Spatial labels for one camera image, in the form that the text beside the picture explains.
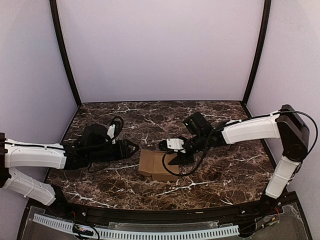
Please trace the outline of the brown cardboard box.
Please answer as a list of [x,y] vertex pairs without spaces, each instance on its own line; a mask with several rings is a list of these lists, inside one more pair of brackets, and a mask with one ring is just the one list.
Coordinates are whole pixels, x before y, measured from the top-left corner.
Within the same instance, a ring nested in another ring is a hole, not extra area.
[[179,177],[169,173],[162,164],[165,152],[142,149],[140,151],[138,172],[154,181],[175,182]]

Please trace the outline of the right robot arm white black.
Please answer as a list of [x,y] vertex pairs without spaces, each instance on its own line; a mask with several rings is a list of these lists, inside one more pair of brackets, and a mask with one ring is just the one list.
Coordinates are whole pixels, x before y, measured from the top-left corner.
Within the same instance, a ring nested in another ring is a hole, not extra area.
[[202,155],[188,173],[168,171],[176,177],[194,174],[210,149],[255,140],[262,143],[267,155],[273,158],[274,172],[255,205],[255,213],[260,217],[266,217],[280,204],[288,184],[300,171],[319,138],[316,121],[289,104],[271,113],[219,122],[216,125],[196,112],[186,118],[183,124],[192,137],[167,138],[158,144],[159,149],[165,151],[166,155],[177,155],[170,162],[171,165],[185,165],[193,160],[194,154],[201,152]]

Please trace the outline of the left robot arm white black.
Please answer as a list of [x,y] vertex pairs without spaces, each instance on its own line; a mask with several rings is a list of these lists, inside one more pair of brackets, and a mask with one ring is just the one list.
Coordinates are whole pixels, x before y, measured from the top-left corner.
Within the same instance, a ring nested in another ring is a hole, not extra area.
[[71,144],[26,143],[0,134],[0,186],[50,206],[60,218],[67,218],[70,206],[59,186],[40,182],[18,170],[19,167],[46,167],[58,170],[89,168],[93,163],[109,163],[132,157],[139,146],[130,140],[118,140],[122,123],[109,127],[91,124]]

